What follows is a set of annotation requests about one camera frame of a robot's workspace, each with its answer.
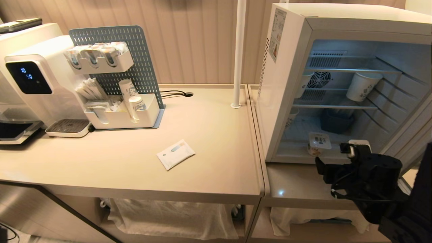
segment sticker label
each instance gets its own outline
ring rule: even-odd
[[[277,59],[279,51],[280,39],[282,38],[283,25],[285,24],[286,12],[276,9],[274,13],[273,26],[270,36],[269,53],[274,62]]]

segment fridge vent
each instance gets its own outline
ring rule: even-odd
[[[346,53],[348,51],[312,51],[309,67],[338,67],[340,56]]]
[[[306,89],[299,100],[302,101],[323,101],[326,91],[320,89]]]
[[[315,72],[308,83],[308,88],[319,89],[324,87],[331,80],[329,72]]]
[[[263,66],[261,68],[260,87],[258,88],[258,97],[260,97],[261,95],[261,86],[263,85],[264,69],[266,68],[266,58],[267,58],[267,52],[269,51],[269,44],[270,44],[270,40],[267,38],[266,48],[264,50]]]

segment white cloth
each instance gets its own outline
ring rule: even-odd
[[[288,236],[290,234],[290,224],[304,224],[312,219],[331,219],[335,217],[351,220],[351,224],[357,228],[359,233],[368,230],[369,222],[358,210],[272,208],[270,212],[273,234],[276,236]]]
[[[128,234],[200,240],[238,239],[231,219],[234,205],[110,199],[108,220]]]

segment pegboard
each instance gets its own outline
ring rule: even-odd
[[[99,42],[126,42],[133,59],[133,66],[123,73],[90,74],[96,78],[108,95],[121,95],[118,82],[131,79],[138,93],[154,93],[159,109],[164,109],[152,59],[147,47],[144,31],[139,26],[110,26],[71,29],[69,36],[75,46],[92,45]]]

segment fridge fan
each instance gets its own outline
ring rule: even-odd
[[[319,89],[324,87],[331,80],[329,72],[315,72],[308,83],[308,88]]]

